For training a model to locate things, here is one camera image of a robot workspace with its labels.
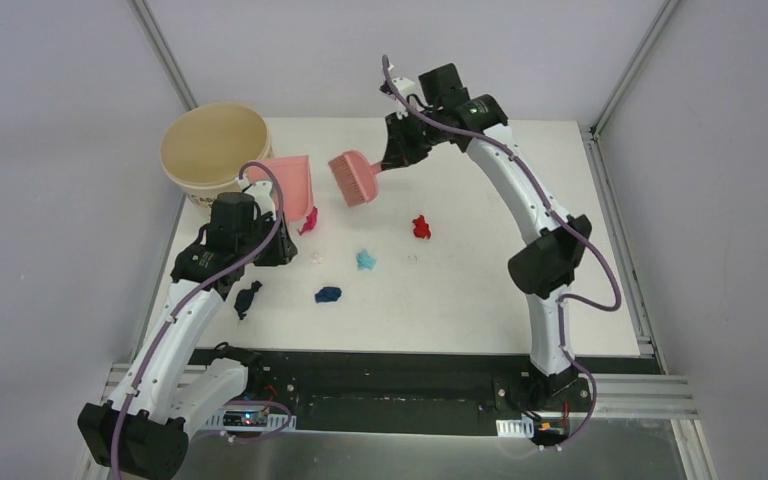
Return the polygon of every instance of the dark blue crumpled object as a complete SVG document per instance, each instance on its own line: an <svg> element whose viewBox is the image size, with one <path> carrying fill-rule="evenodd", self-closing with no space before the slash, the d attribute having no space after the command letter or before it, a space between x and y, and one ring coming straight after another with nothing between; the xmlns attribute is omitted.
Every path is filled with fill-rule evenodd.
<svg viewBox="0 0 768 480"><path fill-rule="evenodd" d="M260 290L260 287L262 286L262 283L255 280L252 282L252 286L250 288L242 289L240 290L240 293L237 294L237 300L234 302L234 310L237 311L237 315L240 317L240 320L246 318L246 312L249 311L252 302L254 302L254 295L258 290Z"/></svg>
<svg viewBox="0 0 768 480"><path fill-rule="evenodd" d="M339 287L322 287L322 290L316 293L313 298L316 299L316 303L329 303L336 302L343 295L343 291Z"/></svg>

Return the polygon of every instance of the white wall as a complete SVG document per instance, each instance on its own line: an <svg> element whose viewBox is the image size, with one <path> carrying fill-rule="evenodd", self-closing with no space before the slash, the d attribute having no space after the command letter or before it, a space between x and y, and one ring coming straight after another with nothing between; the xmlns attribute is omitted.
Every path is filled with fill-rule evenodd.
<svg viewBox="0 0 768 480"><path fill-rule="evenodd" d="M603 153L720 478L768 478L768 2L685 2Z"/></svg>
<svg viewBox="0 0 768 480"><path fill-rule="evenodd" d="M381 55L402 75L454 62L511 118L592 124L663 0L150 0L200 104L378 117Z"/></svg>
<svg viewBox="0 0 768 480"><path fill-rule="evenodd" d="M127 2L0 2L0 479L75 471L180 201L180 113Z"/></svg>

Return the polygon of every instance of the tabletop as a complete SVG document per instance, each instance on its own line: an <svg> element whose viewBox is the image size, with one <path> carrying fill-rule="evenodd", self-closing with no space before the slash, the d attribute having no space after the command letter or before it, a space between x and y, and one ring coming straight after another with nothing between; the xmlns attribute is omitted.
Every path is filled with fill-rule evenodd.
<svg viewBox="0 0 768 480"><path fill-rule="evenodd" d="M349 209L327 162L345 150L370 161L384 153L383 119L272 118L276 157L309 155L318 224L299 236L289 265L246 268L225 308L207 326L199 347L229 342L281 350L527 354L528 308L507 272L523 248L517 226L490 181L466 154L439 145L421 163L378 176L378 198ZM616 271L616 262L578 125L510 122L525 161L572 215L586 214L591 240ZM424 215L430 240L415 238L412 220ZM171 283L175 256L206 219L185 202L150 322L157 320ZM359 271L366 249L377 263ZM321 257L317 263L314 257ZM263 283L244 320L233 310L240 288ZM324 286L342 289L334 303L317 304ZM590 253L576 270L572 291L605 303L611 289ZM640 354L629 311L570 307L573 351L582 355Z"/></svg>

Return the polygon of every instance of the cloth scrap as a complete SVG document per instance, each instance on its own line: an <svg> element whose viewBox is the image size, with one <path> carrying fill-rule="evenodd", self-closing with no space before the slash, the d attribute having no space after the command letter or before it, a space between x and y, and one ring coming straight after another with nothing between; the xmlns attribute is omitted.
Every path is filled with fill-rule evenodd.
<svg viewBox="0 0 768 480"><path fill-rule="evenodd" d="M375 268L375 264L378 262L369 252L364 248L357 254L355 259L358 262L358 270L372 270Z"/></svg>
<svg viewBox="0 0 768 480"><path fill-rule="evenodd" d="M425 222L425 215L413 219L413 236L416 238L431 238L431 226Z"/></svg>
<svg viewBox="0 0 768 480"><path fill-rule="evenodd" d="M237 311L237 315L240 317L240 320L246 318L246 312L248 312L249 308L251 308L251 304L254 301L254 295L258 292L258 290L260 290L262 286L262 283L255 280L252 282L251 287L248 289L242 289L240 290L240 293L237 294L237 300L234 302L234 310Z"/></svg>
<svg viewBox="0 0 768 480"><path fill-rule="evenodd" d="M310 211L310 214L305 219L305 224L302 225L302 229L299 230L299 235L312 231L313 227L316 226L317 217L319 217L319 209L313 207L313 210Z"/></svg>
<svg viewBox="0 0 768 480"><path fill-rule="evenodd" d="M322 287L322 290L316 293L313 298L316 299L316 303L329 303L336 302L343 295L343 291L339 287Z"/></svg>

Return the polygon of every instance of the beige bucket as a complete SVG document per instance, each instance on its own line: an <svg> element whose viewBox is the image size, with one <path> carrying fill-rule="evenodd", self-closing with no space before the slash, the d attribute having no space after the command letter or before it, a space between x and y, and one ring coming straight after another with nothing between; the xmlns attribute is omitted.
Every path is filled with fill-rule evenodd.
<svg viewBox="0 0 768 480"><path fill-rule="evenodd" d="M204 214L222 192L238 192L237 175L250 160L272 158L269 127L257 112L236 103L213 103L187 112L163 136L160 161Z"/></svg>

